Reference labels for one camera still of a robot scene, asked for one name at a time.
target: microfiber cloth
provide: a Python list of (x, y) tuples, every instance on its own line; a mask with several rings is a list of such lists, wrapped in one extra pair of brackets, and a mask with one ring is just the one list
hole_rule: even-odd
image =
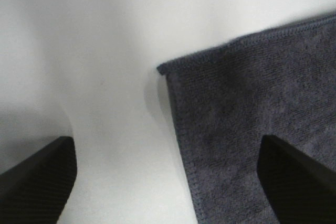
[(164, 63), (199, 224), (279, 223), (256, 167), (265, 134), (336, 169), (336, 15)]

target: textured gripper pad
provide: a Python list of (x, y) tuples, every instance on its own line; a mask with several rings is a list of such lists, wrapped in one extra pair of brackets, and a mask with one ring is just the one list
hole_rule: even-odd
[(332, 170), (280, 138), (264, 136), (257, 171), (281, 224), (336, 223)]
[(72, 137), (60, 137), (0, 175), (0, 224), (56, 223), (77, 174)]

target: white surface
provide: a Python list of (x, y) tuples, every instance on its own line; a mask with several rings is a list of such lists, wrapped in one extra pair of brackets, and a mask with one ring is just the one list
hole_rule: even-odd
[(0, 0), (0, 172), (73, 134), (59, 223), (196, 223), (166, 60), (333, 10), (336, 0)]

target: fabric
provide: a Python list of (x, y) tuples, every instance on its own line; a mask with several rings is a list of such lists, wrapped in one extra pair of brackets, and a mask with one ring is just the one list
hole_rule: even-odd
[(158, 67), (200, 224), (278, 223), (256, 173), (277, 135), (336, 169), (336, 15)]

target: gray towel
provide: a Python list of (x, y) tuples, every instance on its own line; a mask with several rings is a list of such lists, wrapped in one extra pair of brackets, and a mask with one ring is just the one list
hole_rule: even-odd
[(158, 67), (199, 224), (278, 223), (256, 173), (265, 134), (336, 169), (335, 22), (263, 31)]

